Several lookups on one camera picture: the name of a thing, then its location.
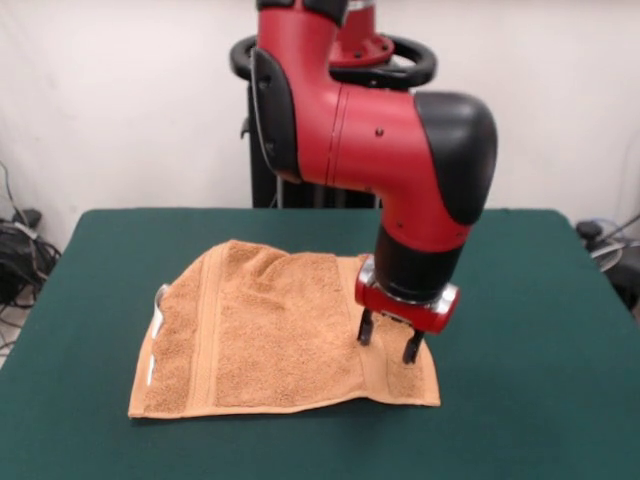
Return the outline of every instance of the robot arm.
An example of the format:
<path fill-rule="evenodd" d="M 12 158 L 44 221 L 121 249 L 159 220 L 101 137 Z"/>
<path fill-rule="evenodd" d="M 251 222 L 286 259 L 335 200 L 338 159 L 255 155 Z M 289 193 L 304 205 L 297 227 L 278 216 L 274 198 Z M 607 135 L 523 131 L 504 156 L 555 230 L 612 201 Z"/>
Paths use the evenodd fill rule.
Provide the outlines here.
<path fill-rule="evenodd" d="M 257 5 L 251 82 L 264 156 L 289 181 L 382 199 L 375 254 L 356 288 L 365 307 L 360 341 L 368 343 L 373 310 L 411 323 L 407 350 L 417 352 L 422 333 L 444 328 L 457 302 L 448 282 L 495 168 L 492 115 L 468 95 L 333 80 L 329 56 L 348 0 Z"/>

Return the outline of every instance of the screw hole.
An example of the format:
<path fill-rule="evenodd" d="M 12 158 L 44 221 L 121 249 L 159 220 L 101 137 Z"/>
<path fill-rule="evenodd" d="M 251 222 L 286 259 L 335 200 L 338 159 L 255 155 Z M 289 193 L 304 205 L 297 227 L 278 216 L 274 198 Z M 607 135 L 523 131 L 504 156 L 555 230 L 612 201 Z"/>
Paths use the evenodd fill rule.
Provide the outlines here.
<path fill-rule="evenodd" d="M 269 75 L 265 75 L 260 80 L 258 80 L 258 87 L 260 90 L 266 90 L 271 85 L 271 77 Z"/>
<path fill-rule="evenodd" d="M 264 143 L 264 149 L 267 152 L 267 155 L 273 156 L 276 151 L 276 144 L 273 140 L 268 140 Z"/>

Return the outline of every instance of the table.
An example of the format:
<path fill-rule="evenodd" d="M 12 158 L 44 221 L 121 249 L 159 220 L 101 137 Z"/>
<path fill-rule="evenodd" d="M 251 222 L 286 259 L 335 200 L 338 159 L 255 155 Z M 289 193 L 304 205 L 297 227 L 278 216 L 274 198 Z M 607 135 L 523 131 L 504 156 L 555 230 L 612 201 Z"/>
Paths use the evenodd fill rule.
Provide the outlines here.
<path fill-rule="evenodd" d="M 376 211 L 85 214 L 0 371 L 0 477 L 640 478 L 640 336 L 552 211 L 488 211 L 429 338 L 443 405 L 361 400 L 290 416 L 127 418 L 158 286 L 236 238 L 373 248 Z"/>

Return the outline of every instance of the towel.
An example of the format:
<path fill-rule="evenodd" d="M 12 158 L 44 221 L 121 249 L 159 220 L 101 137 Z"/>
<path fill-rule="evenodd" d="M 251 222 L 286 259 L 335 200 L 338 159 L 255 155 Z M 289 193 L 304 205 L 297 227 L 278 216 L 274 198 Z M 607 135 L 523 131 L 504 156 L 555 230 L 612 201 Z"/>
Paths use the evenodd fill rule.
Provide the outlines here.
<path fill-rule="evenodd" d="M 374 315 L 371 344 L 356 340 L 363 260 L 240 241 L 211 248 L 160 300 L 129 417 L 288 414 L 361 397 L 439 406 L 426 344 L 414 365 L 402 362 L 409 326 Z"/>

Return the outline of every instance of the black joint cover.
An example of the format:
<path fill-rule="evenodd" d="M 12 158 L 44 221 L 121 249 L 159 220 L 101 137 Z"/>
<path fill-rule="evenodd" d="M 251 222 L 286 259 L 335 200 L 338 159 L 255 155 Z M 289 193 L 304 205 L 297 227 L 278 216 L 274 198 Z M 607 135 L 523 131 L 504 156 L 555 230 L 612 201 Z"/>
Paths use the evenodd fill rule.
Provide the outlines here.
<path fill-rule="evenodd" d="M 257 0 L 256 7 L 258 10 L 269 7 L 293 7 L 295 0 Z"/>
<path fill-rule="evenodd" d="M 269 168 L 286 180 L 301 182 L 293 95 L 287 75 L 268 52 L 252 56 L 253 108 L 260 146 Z"/>
<path fill-rule="evenodd" d="M 484 210 L 496 167 L 493 115 L 470 95 L 418 92 L 414 101 L 444 205 L 453 220 L 472 225 Z"/>
<path fill-rule="evenodd" d="M 376 281 L 388 294 L 407 302 L 427 303 L 449 283 L 462 247 L 421 252 L 401 244 L 381 225 L 375 251 Z"/>
<path fill-rule="evenodd" d="M 349 0 L 304 0 L 304 8 L 319 13 L 341 27 L 346 18 Z"/>

